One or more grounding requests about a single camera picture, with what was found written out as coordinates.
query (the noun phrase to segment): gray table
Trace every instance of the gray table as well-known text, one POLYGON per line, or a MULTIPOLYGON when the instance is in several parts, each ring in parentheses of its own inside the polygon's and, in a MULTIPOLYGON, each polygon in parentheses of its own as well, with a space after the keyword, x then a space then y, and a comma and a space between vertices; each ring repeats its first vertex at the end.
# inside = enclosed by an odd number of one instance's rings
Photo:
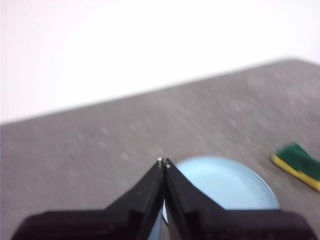
POLYGON ((319 66, 285 60, 3 125, 1 239, 30 214, 104 208, 159 156, 196 155, 245 164, 319 236, 320 194, 270 161, 291 141, 320 159, 319 93, 319 66))

